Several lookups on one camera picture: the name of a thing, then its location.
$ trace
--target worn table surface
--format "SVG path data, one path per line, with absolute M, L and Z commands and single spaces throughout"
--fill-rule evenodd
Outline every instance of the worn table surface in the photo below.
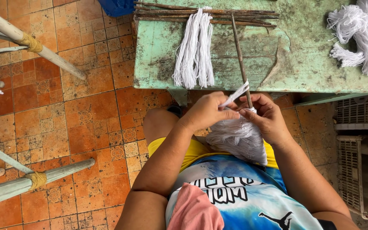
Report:
M 237 26 L 246 74 L 253 91 L 368 93 L 368 76 L 361 67 L 339 68 L 329 57 L 334 31 L 326 29 L 327 13 L 348 5 L 348 0 L 240 0 L 173 1 L 157 3 L 213 9 L 262 9 L 280 13 L 267 20 L 278 28 Z M 171 75 L 175 50 L 185 23 L 140 21 L 135 62 L 136 88 L 182 89 Z M 213 24 L 211 59 L 215 86 L 209 90 L 235 90 L 242 77 L 231 25 Z

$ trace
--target bundle of wooden sticks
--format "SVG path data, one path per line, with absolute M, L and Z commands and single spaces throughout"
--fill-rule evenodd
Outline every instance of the bundle of wooden sticks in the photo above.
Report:
M 147 7 L 157 7 L 153 9 L 147 7 L 134 6 L 136 19 L 150 21 L 186 22 L 191 14 L 197 13 L 198 9 L 193 7 L 182 7 L 164 5 L 158 3 L 144 3 L 134 1 L 137 5 Z M 243 9 L 204 9 L 203 13 L 210 13 L 213 18 L 210 23 L 232 24 L 231 14 L 234 15 L 236 25 L 252 25 L 261 27 L 276 27 L 276 25 L 264 22 L 259 19 L 278 19 L 279 14 L 268 10 L 243 10 Z

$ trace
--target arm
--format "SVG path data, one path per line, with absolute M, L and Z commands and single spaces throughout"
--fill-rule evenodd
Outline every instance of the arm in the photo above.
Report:
M 166 196 L 177 179 L 193 133 L 224 119 L 239 118 L 235 111 L 218 109 L 227 98 L 222 92 L 205 95 L 178 121 L 137 175 L 115 229 L 165 229 Z
M 271 144 L 289 196 L 314 217 L 333 221 L 336 227 L 345 223 L 340 226 L 358 229 L 344 201 L 290 135 L 279 107 L 263 94 L 253 94 L 251 99 L 258 113 L 242 109 L 244 104 L 240 106 L 240 114 L 257 125 L 265 141 Z

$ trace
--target hand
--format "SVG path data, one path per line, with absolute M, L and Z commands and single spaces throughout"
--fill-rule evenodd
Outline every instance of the hand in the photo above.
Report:
M 228 99 L 223 92 L 213 92 L 202 96 L 194 106 L 179 120 L 179 124 L 188 128 L 191 132 L 195 132 L 202 128 L 210 127 L 221 120 L 239 119 L 238 112 L 218 106 Z M 227 105 L 229 108 L 237 108 L 232 102 Z
M 246 102 L 247 96 L 240 97 L 239 99 L 242 102 Z M 282 148 L 285 143 L 290 140 L 293 141 L 279 106 L 261 93 L 251 94 L 251 100 L 257 113 L 244 109 L 248 108 L 248 103 L 242 104 L 238 108 L 238 111 L 243 117 L 259 127 L 263 139 L 268 144 Z

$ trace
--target table leg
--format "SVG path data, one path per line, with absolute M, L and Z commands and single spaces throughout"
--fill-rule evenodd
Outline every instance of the table leg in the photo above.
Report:
M 176 102 L 178 102 L 179 106 L 182 107 L 187 107 L 187 95 L 188 92 L 186 89 L 183 90 L 167 90 L 171 96 L 174 98 L 174 100 L 176 100 Z

